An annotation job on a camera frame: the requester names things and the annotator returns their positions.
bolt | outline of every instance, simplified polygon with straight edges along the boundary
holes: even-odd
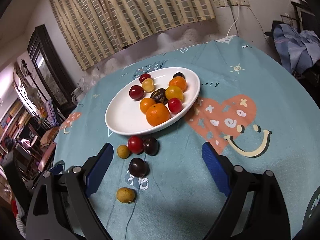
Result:
[[[267,171],[266,171],[266,175],[267,175],[268,177],[272,177],[272,176],[273,176],[273,172],[272,172],[272,171],[267,170]]]
[[[236,172],[241,172],[241,171],[243,171],[243,168],[240,165],[236,165],[235,166],[235,171]]]
[[[51,175],[50,171],[45,171],[45,172],[43,173],[43,176],[44,176],[45,178],[49,177],[50,175]]]
[[[78,173],[78,172],[81,171],[81,167],[76,166],[76,167],[74,167],[74,168],[72,169],[72,171],[73,171],[73,173]]]

teal tablecloth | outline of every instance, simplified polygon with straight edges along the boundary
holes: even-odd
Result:
[[[54,160],[63,160],[66,168],[83,165],[106,142],[114,147],[113,161],[90,198],[114,240],[203,239],[226,200],[201,157],[207,140],[234,165],[256,173],[272,170],[287,205],[292,237],[301,229],[309,202],[313,204],[306,214],[318,203],[311,197],[320,186],[320,111],[284,68],[247,44],[237,37],[211,41],[130,65],[100,80],[63,124],[69,133],[59,132]],[[148,162],[150,174],[138,180],[127,172],[137,155],[126,160],[117,157],[116,148],[126,144],[127,137],[108,130],[105,111],[142,67],[151,71],[171,66],[189,68],[199,76],[199,100],[185,118],[153,134],[161,149],[154,157],[139,155]],[[233,135],[241,149],[253,151],[264,136],[253,129],[254,124],[272,134],[265,153],[248,158],[223,137]],[[237,131],[238,125],[244,133]],[[117,201],[120,187],[135,188],[136,202]],[[235,233],[244,225],[248,202],[245,207]]]

plate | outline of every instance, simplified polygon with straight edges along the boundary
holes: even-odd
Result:
[[[122,88],[111,100],[105,115],[108,128],[121,135],[142,135],[160,131],[183,117],[196,101],[200,92],[200,80],[196,73],[187,68],[169,67],[158,69],[149,74],[154,80],[155,90],[166,89],[173,75],[181,72],[185,75],[188,88],[183,93],[183,109],[178,114],[170,112],[170,119],[160,125],[152,127],[148,124],[145,114],[140,111],[140,101],[135,101],[129,97],[129,90],[133,85],[140,85],[139,78],[136,78],[124,88]],[[145,92],[145,97],[150,97],[151,93]]]

orange heart pattern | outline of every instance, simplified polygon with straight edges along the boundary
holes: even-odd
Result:
[[[237,138],[242,127],[255,119],[257,112],[254,101],[245,95],[237,95],[219,104],[211,98],[198,98],[185,115],[186,122],[209,141],[218,154],[228,145],[223,138],[231,135]]]

plaid curtain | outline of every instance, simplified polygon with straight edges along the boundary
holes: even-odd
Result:
[[[154,33],[215,18],[209,0],[50,0],[69,48],[86,70]]]

